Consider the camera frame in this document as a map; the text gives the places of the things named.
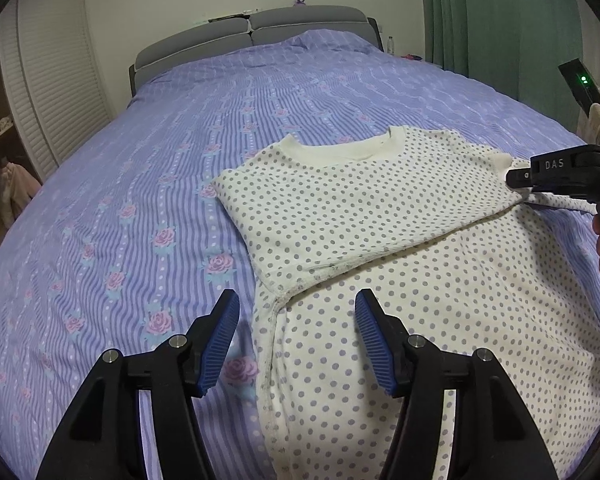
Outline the white polka dot shirt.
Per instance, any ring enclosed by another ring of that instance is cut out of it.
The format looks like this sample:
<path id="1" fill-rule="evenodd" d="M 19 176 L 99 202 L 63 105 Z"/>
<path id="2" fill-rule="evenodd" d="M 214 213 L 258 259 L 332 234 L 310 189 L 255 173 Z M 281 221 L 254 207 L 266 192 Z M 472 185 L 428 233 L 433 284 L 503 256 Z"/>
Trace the white polka dot shirt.
<path id="1" fill-rule="evenodd" d="M 392 127 L 342 145 L 292 136 L 213 182 L 249 252 L 258 412 L 281 479 L 375 479 L 400 411 L 354 324 L 355 295 L 438 348 L 494 352 L 559 477 L 600 426 L 600 319 L 549 212 L 511 190 L 520 160 L 459 134 Z"/>

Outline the grey padded headboard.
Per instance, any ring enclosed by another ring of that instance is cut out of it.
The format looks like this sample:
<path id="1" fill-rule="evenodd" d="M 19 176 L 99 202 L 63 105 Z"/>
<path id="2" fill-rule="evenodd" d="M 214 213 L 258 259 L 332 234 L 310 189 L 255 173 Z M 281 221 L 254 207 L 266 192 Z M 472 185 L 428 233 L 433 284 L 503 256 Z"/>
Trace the grey padded headboard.
<path id="1" fill-rule="evenodd" d="M 379 50 L 384 47 L 376 20 L 352 6 L 286 6 L 239 13 L 214 18 L 141 50 L 129 67 L 131 93 L 176 66 L 275 44 L 312 29 L 352 32 Z"/>

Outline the purple floral bed cover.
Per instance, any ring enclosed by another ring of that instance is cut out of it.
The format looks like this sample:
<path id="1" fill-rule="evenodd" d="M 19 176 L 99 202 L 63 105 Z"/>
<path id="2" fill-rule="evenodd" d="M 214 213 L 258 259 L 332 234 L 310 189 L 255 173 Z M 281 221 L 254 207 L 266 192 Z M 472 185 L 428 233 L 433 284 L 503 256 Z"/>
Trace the purple floral bed cover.
<path id="1" fill-rule="evenodd" d="M 155 349 L 230 288 L 240 322 L 219 383 L 195 408 L 215 474 L 280 479 L 262 434 L 249 252 L 214 179 L 292 136 L 364 141 L 448 130 L 520 160 L 574 134 L 481 82 L 310 30 L 187 63 L 145 84 L 35 195 L 0 247 L 0 454 L 38 472 L 80 383 L 108 348 Z M 549 212 L 600 319 L 592 212 Z"/>

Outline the black tracker with green light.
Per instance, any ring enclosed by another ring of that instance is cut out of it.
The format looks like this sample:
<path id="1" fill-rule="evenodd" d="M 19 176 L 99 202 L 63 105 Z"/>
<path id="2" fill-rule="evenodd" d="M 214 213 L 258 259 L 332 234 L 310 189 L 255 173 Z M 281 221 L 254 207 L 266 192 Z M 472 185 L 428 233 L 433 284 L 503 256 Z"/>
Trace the black tracker with green light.
<path id="1" fill-rule="evenodd" d="M 588 116 L 591 107 L 594 104 L 600 104 L 600 87 L 596 84 L 593 76 L 580 58 L 560 64 L 558 70 L 580 109 Z"/>

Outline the green curtain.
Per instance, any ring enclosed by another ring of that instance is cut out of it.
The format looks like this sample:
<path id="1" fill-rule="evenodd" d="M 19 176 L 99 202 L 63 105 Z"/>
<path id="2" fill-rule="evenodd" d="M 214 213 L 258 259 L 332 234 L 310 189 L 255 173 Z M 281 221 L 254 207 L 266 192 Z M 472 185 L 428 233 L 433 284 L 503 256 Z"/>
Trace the green curtain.
<path id="1" fill-rule="evenodd" d="M 426 58 L 577 127 L 559 73 L 583 53 L 577 0 L 422 0 Z"/>

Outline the white louvered wardrobe door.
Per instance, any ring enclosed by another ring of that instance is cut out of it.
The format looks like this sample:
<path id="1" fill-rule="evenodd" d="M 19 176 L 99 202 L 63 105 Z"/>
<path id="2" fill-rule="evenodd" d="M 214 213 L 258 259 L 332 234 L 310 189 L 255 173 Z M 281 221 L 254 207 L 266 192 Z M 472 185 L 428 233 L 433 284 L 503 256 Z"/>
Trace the white louvered wardrobe door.
<path id="1" fill-rule="evenodd" d="M 43 180 L 112 119 L 85 0 L 9 0 L 0 65 L 20 140 Z"/>

